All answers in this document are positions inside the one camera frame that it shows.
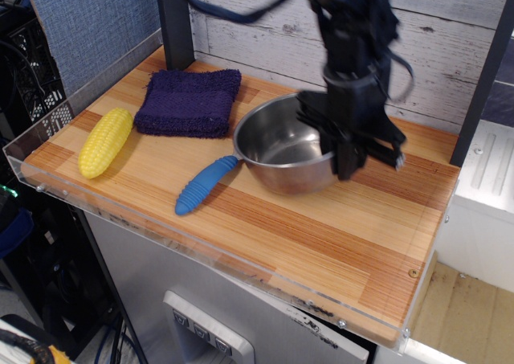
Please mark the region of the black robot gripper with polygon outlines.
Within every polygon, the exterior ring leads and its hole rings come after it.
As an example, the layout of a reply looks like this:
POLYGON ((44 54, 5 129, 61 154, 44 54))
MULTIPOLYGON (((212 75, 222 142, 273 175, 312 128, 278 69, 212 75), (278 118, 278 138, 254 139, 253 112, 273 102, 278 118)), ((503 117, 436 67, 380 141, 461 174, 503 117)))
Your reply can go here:
POLYGON ((390 65, 380 64, 361 78, 326 66, 324 92, 301 91, 300 121, 319 131, 322 154, 336 155, 337 176, 349 180, 368 157, 398 170, 405 163, 405 134, 385 111, 390 65))

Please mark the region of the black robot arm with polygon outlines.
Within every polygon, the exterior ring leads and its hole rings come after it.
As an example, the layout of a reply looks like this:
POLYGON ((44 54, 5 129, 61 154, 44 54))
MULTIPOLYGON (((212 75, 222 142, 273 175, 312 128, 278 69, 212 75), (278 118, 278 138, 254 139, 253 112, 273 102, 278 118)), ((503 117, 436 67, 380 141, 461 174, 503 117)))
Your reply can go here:
POLYGON ((390 50, 398 37, 390 0, 308 1, 326 49, 326 89, 298 93, 299 119, 320 132, 340 180, 349 180, 369 156, 401 167, 406 137, 385 111, 391 64, 402 62, 390 50))

